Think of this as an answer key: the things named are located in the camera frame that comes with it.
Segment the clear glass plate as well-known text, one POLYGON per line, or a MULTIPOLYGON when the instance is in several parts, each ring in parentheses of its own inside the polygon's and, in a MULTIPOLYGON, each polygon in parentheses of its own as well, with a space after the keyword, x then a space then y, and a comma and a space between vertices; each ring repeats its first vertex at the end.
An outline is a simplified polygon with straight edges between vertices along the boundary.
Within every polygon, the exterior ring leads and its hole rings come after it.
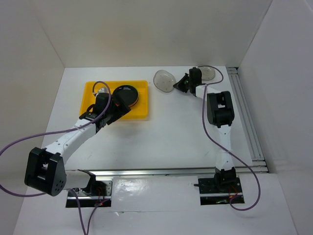
POLYGON ((164 93, 170 93, 176 84, 175 77, 165 70, 158 70, 153 77, 154 86, 164 93))
POLYGON ((200 65, 198 66, 198 69, 201 71, 201 78, 204 81, 210 81, 213 80, 216 76, 215 69, 212 67, 209 67, 207 65, 200 65))

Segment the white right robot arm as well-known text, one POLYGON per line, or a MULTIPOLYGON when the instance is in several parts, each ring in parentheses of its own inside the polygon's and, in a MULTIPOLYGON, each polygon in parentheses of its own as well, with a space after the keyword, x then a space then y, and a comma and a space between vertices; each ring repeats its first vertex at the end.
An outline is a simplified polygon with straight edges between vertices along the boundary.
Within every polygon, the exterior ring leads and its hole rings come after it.
POLYGON ((219 134, 219 141, 211 139, 220 149, 216 157, 213 187, 219 192, 224 192, 234 186, 236 182, 236 169, 231 155, 231 125, 235 118, 231 94, 229 91, 217 90, 211 85, 217 82, 205 83, 202 81, 202 71, 193 67, 184 77, 173 85, 173 88, 203 100, 202 123, 214 127, 219 134))

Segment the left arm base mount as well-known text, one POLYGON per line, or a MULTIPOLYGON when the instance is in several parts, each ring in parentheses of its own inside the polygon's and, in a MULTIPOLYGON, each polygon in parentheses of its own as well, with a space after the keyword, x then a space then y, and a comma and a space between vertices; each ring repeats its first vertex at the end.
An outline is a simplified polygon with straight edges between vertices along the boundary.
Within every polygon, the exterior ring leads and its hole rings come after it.
POLYGON ((96 177, 91 189, 86 189, 87 184, 87 180, 67 180, 64 188, 67 190, 66 208, 78 208, 75 195, 82 208, 111 207, 113 178, 96 177))

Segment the black plate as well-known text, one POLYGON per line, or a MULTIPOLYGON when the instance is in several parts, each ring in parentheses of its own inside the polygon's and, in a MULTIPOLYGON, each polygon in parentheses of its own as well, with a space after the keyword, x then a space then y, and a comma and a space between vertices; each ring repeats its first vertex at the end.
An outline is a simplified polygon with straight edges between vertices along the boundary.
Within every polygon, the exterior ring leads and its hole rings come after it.
POLYGON ((114 92, 118 92, 119 94, 135 94, 139 95, 137 89, 131 85, 122 85, 117 87, 114 92))

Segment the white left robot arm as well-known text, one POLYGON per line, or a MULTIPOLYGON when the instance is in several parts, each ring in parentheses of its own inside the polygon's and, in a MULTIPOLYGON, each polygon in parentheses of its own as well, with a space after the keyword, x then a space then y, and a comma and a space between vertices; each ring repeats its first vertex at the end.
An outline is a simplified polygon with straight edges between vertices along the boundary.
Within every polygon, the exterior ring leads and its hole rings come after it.
POLYGON ((65 164, 82 144, 130 112, 137 101, 125 94, 98 93, 95 103, 79 117, 72 131, 44 148, 30 151, 24 183, 51 196, 73 188, 92 195, 100 185, 96 176, 86 170, 65 170, 65 164))

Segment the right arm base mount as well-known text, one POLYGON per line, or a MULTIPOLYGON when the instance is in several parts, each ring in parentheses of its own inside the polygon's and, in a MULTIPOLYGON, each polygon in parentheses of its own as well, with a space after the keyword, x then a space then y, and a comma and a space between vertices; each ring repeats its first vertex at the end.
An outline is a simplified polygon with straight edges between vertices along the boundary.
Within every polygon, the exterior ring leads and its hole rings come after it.
POLYGON ((231 170, 215 170, 211 178, 199 178, 194 184, 199 189, 200 204, 224 205, 243 204, 245 202, 243 190, 235 168, 231 170))

